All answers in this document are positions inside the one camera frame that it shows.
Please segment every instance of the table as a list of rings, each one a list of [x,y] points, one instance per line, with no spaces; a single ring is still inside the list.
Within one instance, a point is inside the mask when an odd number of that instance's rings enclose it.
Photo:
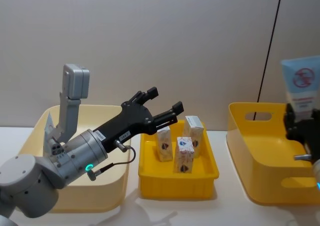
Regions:
[[[0,127],[0,164],[16,155],[32,128]],[[226,144],[225,131],[208,131],[219,168],[215,197],[207,201],[157,201],[139,198],[138,160],[130,164],[126,198],[104,213],[48,213],[27,218],[15,211],[19,226],[320,226],[319,206],[260,206],[244,192]],[[140,137],[131,145],[138,149]]]

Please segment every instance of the cable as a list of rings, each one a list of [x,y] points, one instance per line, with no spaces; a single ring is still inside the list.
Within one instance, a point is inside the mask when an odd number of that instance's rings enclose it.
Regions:
[[[131,147],[130,145],[127,146],[128,149],[132,150],[133,151],[133,158],[130,160],[130,161],[127,161],[127,162],[116,162],[114,163],[113,165],[125,165],[125,164],[130,164],[132,163],[135,159],[136,159],[136,151],[133,147]]]
[[[126,165],[126,164],[130,164],[132,163],[135,159],[136,159],[136,151],[133,147],[131,147],[130,145],[127,146],[128,149],[132,150],[133,151],[133,158],[129,161],[126,161],[126,162],[116,162],[116,163],[110,163],[108,164],[107,166],[104,166],[102,168],[100,168],[98,171],[100,171],[100,174],[102,174],[103,172],[107,171],[108,169],[112,168],[113,166],[115,165]]]
[[[270,38],[269,47],[268,47],[268,52],[266,54],[260,89],[259,89],[259,93],[258,93],[258,98],[256,100],[257,103],[259,103],[259,101],[260,101],[260,95],[261,95],[262,86],[263,86],[264,79],[265,79],[266,69],[267,69],[269,55],[270,55],[270,51],[271,51],[271,45],[272,45],[272,42],[274,39],[274,34],[275,34],[275,29],[276,29],[276,24],[277,24],[277,19],[278,19],[278,13],[279,13],[279,9],[280,9],[280,3],[281,3],[281,0],[278,0],[278,5],[276,7],[276,12],[275,12],[275,17],[274,17],[274,22],[273,22],[273,27],[272,27],[271,38]],[[256,120],[256,115],[257,115],[257,112],[254,112],[253,120]]]

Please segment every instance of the yellow bin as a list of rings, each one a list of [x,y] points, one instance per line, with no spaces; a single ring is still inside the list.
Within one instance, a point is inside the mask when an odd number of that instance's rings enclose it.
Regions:
[[[229,105],[227,144],[248,197],[261,205],[319,204],[320,191],[307,161],[295,161],[304,147],[287,140],[283,123],[285,104]],[[247,120],[246,115],[270,113],[269,120]]]
[[[79,107],[77,131],[73,137],[87,129],[94,130],[121,112],[120,106],[84,105]],[[32,133],[24,143],[19,154],[43,155],[45,125],[48,114],[54,125],[59,122],[60,107],[47,109],[36,123]],[[113,150],[108,158],[96,166],[97,170],[109,163],[128,161],[130,152]],[[91,181],[84,174],[64,189],[59,190],[59,199],[51,213],[98,213],[112,210],[119,206],[126,195],[129,166],[117,165]]]
[[[184,120],[179,120],[170,126],[173,153],[184,124]],[[158,158],[156,135],[142,134],[138,170],[141,196],[167,200],[211,199],[219,171],[205,126],[200,147],[199,157],[193,161],[192,173],[174,173],[173,161],[161,162]]]

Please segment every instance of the product box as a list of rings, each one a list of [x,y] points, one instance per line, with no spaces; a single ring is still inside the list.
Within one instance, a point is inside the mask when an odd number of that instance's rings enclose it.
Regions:
[[[195,158],[197,158],[200,153],[203,133],[204,127],[198,116],[185,116],[182,136],[191,137]]]
[[[169,126],[156,132],[156,148],[161,162],[173,160],[171,131]]]
[[[194,147],[190,137],[178,137],[174,154],[174,172],[191,173],[194,162]]]

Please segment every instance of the robotic arm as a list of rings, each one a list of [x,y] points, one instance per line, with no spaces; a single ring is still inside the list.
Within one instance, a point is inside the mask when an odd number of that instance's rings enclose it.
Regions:
[[[153,87],[147,92],[137,92],[122,103],[121,113],[111,120],[70,140],[77,131],[79,105],[81,99],[88,97],[88,88],[89,71],[66,64],[60,93],[59,123],[53,127],[48,119],[43,157],[21,154],[0,167],[0,224],[7,222],[1,225],[15,225],[7,219],[15,207],[29,218],[46,214],[58,200],[57,189],[63,189],[86,173],[92,181],[95,180],[116,165],[110,163],[96,172],[92,171],[108,158],[108,153],[116,148],[123,152],[132,149],[123,143],[135,135],[152,135],[176,123],[177,115],[184,111],[183,104],[178,102],[170,110],[152,116],[144,103],[158,96],[157,88]]]

